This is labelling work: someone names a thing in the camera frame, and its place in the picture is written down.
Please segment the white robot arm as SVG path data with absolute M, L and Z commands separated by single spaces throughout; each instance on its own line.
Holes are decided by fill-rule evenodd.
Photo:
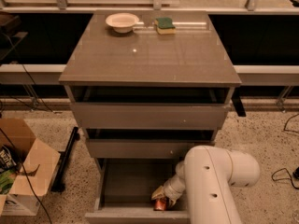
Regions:
M 219 147 L 191 148 L 176 166 L 174 176 L 151 194 L 155 208 L 164 211 L 187 195 L 191 224 L 242 224 L 232 187 L 252 187 L 260 165 L 249 153 Z

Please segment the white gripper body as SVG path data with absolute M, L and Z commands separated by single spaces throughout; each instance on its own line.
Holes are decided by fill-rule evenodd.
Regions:
M 178 200 L 185 191 L 185 181 L 178 175 L 169 178 L 163 185 L 164 195 L 168 199 Z

